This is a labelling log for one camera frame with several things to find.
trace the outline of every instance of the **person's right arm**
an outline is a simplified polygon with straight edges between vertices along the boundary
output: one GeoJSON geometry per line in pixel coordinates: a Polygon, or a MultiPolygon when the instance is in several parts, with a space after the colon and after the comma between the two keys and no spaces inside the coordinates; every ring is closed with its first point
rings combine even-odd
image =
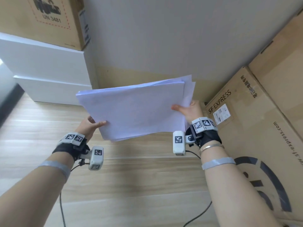
{"type": "MultiPolygon", "coordinates": [[[[187,121],[203,117],[199,101],[190,107],[173,105],[173,110],[185,115],[187,121]]],[[[204,148],[218,141],[210,141],[204,148]]],[[[229,157],[222,147],[211,147],[201,154],[202,164],[214,159],[229,157]]],[[[235,164],[223,164],[205,170],[210,196],[221,227],[276,227],[281,226],[251,183],[235,164]]]]}

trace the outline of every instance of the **white sticker label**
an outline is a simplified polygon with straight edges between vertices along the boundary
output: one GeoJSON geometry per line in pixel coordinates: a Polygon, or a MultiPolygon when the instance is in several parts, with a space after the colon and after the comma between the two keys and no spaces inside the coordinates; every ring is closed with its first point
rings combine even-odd
{"type": "Polygon", "coordinates": [[[230,117],[230,113],[227,109],[226,104],[221,106],[218,110],[214,112],[214,119],[216,120],[216,124],[219,125],[221,122],[230,117]]]}
{"type": "Polygon", "coordinates": [[[89,25],[86,22],[86,18],[85,18],[85,9],[79,12],[79,19],[80,19],[80,25],[81,25],[84,43],[86,44],[91,37],[89,36],[89,25]]]}

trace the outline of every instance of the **person's left hand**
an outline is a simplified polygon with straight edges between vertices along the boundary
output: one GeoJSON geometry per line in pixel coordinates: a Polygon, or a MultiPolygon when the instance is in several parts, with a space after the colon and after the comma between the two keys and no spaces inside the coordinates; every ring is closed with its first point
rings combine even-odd
{"type": "Polygon", "coordinates": [[[93,137],[94,131],[101,126],[104,126],[105,124],[106,121],[95,122],[94,119],[89,116],[82,120],[75,132],[85,135],[85,138],[88,142],[93,137]]]}

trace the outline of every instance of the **dark baseboard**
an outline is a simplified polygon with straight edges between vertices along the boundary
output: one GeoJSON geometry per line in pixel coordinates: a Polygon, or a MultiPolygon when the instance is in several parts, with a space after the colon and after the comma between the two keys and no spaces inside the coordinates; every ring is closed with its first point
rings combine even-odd
{"type": "Polygon", "coordinates": [[[0,105],[0,127],[3,125],[23,94],[24,90],[19,84],[17,84],[0,105]]]}

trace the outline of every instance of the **yellowish wall base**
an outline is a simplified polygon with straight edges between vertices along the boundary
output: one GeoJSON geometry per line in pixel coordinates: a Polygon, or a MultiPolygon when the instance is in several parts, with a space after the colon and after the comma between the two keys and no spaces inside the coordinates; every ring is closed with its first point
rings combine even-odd
{"type": "MultiPolygon", "coordinates": [[[[121,87],[178,77],[176,75],[102,66],[97,66],[96,72],[101,88],[121,87]]],[[[213,80],[193,79],[193,81],[196,82],[193,98],[200,100],[200,102],[209,102],[225,84],[225,82],[213,80]]]]}

